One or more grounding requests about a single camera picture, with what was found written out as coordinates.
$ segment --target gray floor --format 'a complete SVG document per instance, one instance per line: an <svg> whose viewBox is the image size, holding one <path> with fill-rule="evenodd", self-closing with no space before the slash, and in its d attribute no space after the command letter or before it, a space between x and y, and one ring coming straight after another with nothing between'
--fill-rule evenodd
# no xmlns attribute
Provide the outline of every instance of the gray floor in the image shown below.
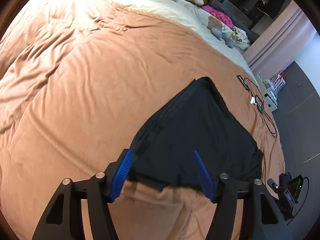
<svg viewBox="0 0 320 240"><path fill-rule="evenodd" d="M273 116L279 130L286 172L289 171L292 177L308 176L310 180L307 201L289 225L293 239L302 240L320 214L320 97L295 62L285 70L285 76L286 85L278 95L278 109ZM298 208L306 191L305 181Z"/></svg>

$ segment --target curtain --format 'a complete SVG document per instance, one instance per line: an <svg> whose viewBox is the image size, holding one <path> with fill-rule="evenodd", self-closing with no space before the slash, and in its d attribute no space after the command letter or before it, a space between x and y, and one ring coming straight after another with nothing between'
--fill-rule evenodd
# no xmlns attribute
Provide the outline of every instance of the curtain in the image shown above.
<svg viewBox="0 0 320 240"><path fill-rule="evenodd" d="M243 56L255 75L271 78L288 67L315 34L307 16L292 1Z"/></svg>

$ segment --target black cable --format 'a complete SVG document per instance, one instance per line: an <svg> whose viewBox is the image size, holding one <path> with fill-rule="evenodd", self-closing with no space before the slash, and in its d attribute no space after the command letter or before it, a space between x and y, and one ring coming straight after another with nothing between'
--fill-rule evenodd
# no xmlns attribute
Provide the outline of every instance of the black cable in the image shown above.
<svg viewBox="0 0 320 240"><path fill-rule="evenodd" d="M261 94L260 89L259 89L259 87L257 86L257 84L256 84L255 82L253 82L252 80L250 80L249 78L244 78L243 80L245 81L246 79L249 80L252 84L254 84L254 85L256 86L257 90L259 91L259 93L260 93L260 95L261 95L261 97L262 97L262 99L263 99L264 96Z"/></svg>
<svg viewBox="0 0 320 240"><path fill-rule="evenodd" d="M246 78L243 78L241 75L237 75L237 78L238 78L239 81L242 83L242 85L244 86L244 88L251 94L251 96L252 96L253 98L255 98L255 100L256 100L256 98L258 98L258 99L262 102L261 106L258 106L258 105L257 105L257 109L258 109L258 111L260 112L260 114L262 115L262 118L263 118L263 120L264 120L264 122L265 122L265 124L266 124L266 126L267 126L267 128L268 128L268 130L269 130L269 132L272 134L272 136L273 136L274 138L277 138L278 132L277 132L277 129L276 129L276 125L275 125L274 122L272 121L271 117L266 113L266 111L264 111L264 100L263 100L263 99L264 99L264 96L261 94L259 87L257 86L257 84L256 84L255 82L253 82L252 80L250 80L250 79L247 78L247 77L246 77ZM249 86L248 86L248 84L245 82L245 80L248 80L248 81L250 81L252 84L255 85L255 87L257 88L257 90L259 91L259 93L260 93L260 95L261 95L261 97L262 97L262 100L258 97L257 94L256 94L255 96L253 95L251 89L249 88ZM271 131L271 129L270 129L270 127L268 126L268 124L267 124L267 122L266 122L266 119L265 119L265 117L264 117L263 115L265 115L266 118L268 119L268 121L272 124L273 128L275 129L274 132Z"/></svg>
<svg viewBox="0 0 320 240"><path fill-rule="evenodd" d="M268 128L268 130L269 130L269 132L272 134L272 136L273 136L274 138L277 138L278 132L277 132L277 128L276 128L274 122L272 121L271 117L270 117L264 110L263 110L263 112L262 112L262 116L263 116L263 114L267 117L267 119L268 119L269 122L272 124L273 128L275 129L275 131L272 132L272 131L270 130L269 126L267 125L266 120L265 120L264 117L263 117L263 120L264 120L264 122L265 122L265 124L266 124L266 126L267 126L267 128Z"/></svg>
<svg viewBox="0 0 320 240"><path fill-rule="evenodd" d="M304 203L307 200L308 193L309 193L309 178L308 177L304 177L303 180L305 180L305 179L307 179L307 181L308 181L308 189L307 189L306 197L304 198L304 201L303 201L301 207L299 208L298 212L293 216L293 218L289 221L289 223L287 225L289 225L292 222L292 220L294 220L294 218L298 215L298 213L300 212L301 208L303 207Z"/></svg>

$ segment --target black garment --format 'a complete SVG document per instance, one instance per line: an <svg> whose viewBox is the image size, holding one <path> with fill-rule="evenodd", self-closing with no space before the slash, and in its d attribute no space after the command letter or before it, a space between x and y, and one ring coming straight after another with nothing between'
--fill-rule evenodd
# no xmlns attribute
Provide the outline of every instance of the black garment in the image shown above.
<svg viewBox="0 0 320 240"><path fill-rule="evenodd" d="M269 0L261 10L267 13L271 19L274 19L280 12L284 2L285 0Z"/></svg>
<svg viewBox="0 0 320 240"><path fill-rule="evenodd" d="M167 185L201 190L194 150L213 179L221 172L244 181L261 177L262 152L208 77L193 80L151 116L130 150L129 179L159 190Z"/></svg>

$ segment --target comforter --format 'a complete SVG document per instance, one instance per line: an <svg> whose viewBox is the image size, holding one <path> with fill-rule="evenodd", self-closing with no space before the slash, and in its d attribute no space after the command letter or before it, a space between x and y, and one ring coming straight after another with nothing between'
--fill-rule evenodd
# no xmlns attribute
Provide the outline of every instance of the comforter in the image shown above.
<svg viewBox="0 0 320 240"><path fill-rule="evenodd" d="M33 0L2 38L0 62L0 208L20 240L32 238L64 178L103 171L155 111L202 76L263 152L262 180L278 182L284 171L279 137L236 77L251 76L163 16L113 0ZM216 205L191 188L159 192L126 181L109 208L119 239L204 239ZM85 212L83 219L87 228Z"/></svg>

